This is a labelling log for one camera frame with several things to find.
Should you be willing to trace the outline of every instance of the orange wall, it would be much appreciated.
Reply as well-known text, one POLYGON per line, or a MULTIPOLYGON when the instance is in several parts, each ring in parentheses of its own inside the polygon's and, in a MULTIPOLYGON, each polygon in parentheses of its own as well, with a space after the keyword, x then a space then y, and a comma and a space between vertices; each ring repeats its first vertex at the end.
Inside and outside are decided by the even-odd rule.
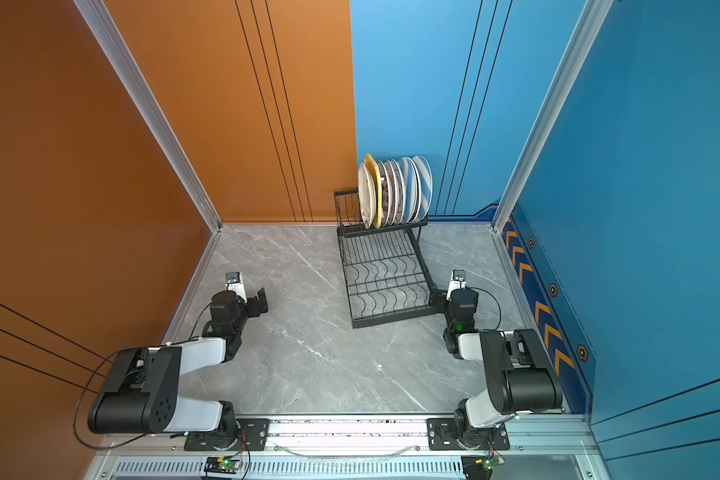
POLYGON ((223 221, 336 218, 357 182, 348 0, 106 6, 223 221))
MULTIPOLYGON (((74 4, 0 1, 0 302, 102 355, 154 344, 209 235, 74 4)), ((1 308, 0 328, 99 362, 1 308)), ((1 332, 0 354, 78 384, 89 375, 1 332)), ((0 478, 83 474, 79 394, 0 359, 0 478)))

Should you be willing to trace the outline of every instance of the black wire dish rack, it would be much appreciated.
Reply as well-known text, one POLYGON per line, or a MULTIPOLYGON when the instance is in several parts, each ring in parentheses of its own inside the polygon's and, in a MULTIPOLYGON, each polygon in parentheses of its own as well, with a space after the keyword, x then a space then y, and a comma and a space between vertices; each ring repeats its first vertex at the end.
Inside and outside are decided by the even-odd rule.
POLYGON ((429 305, 436 290, 413 228, 407 224, 365 228, 358 190, 334 193, 338 248, 352 315, 352 328, 380 325, 436 313, 429 305))

